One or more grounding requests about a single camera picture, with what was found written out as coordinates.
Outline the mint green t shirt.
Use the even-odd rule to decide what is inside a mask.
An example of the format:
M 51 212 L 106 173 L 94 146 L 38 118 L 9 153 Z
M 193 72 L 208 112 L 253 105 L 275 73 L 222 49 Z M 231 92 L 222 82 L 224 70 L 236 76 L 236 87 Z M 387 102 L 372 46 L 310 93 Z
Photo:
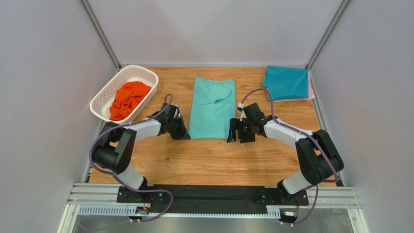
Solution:
M 189 119 L 191 139 L 226 140 L 236 117 L 236 82 L 195 79 Z

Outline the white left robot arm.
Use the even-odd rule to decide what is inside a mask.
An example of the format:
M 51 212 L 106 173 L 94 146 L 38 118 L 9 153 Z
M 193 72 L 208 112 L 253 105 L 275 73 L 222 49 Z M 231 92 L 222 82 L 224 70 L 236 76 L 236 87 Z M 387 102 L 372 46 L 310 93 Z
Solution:
M 146 179 L 131 165 L 136 142 L 163 134 L 173 140 L 190 139 L 180 107 L 164 103 L 160 111 L 139 122 L 105 124 L 101 134 L 92 144 L 89 159 L 96 169 L 110 174 L 131 190 L 139 190 Z

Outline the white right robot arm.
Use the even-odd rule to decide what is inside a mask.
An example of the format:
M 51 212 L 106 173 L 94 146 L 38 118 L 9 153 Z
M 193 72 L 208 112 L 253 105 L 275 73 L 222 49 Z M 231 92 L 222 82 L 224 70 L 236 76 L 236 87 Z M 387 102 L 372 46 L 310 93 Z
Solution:
M 337 179 L 343 170 L 343 160 L 327 131 L 307 131 L 274 115 L 265 116 L 256 103 L 240 105 L 238 110 L 241 117 L 230 119 L 227 142 L 254 142 L 260 135 L 282 142 L 297 153 L 299 170 L 278 182 L 278 201 L 290 200 L 308 187 L 328 182 L 332 176 Z

